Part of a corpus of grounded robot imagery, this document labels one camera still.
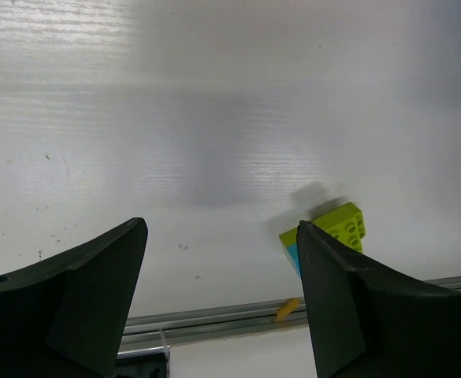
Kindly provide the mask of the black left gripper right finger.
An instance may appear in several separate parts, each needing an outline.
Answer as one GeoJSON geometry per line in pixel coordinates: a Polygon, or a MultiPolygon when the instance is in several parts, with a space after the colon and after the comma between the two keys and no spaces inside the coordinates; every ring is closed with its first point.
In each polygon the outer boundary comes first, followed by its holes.
{"type": "Polygon", "coordinates": [[[461,291],[416,280],[314,224],[297,229],[320,377],[461,377],[461,291]]]}

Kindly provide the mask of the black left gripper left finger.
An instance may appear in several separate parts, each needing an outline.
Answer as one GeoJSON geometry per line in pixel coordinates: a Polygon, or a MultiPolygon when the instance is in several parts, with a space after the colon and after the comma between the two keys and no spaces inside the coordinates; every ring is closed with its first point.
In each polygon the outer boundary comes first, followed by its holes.
{"type": "Polygon", "coordinates": [[[0,377],[110,377],[147,243],[132,218],[0,275],[0,377]]]}

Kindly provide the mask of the green teal lego stack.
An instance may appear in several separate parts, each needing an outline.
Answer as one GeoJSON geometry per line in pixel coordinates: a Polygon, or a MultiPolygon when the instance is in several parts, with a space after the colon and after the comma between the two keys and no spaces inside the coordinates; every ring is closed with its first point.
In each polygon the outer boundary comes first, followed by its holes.
{"type": "MultiPolygon", "coordinates": [[[[363,253],[362,239],[366,235],[366,227],[362,210],[353,202],[347,202],[310,222],[345,246],[363,253]]],[[[292,228],[280,234],[279,239],[288,253],[297,275],[300,276],[296,234],[297,228],[292,228]]]]}

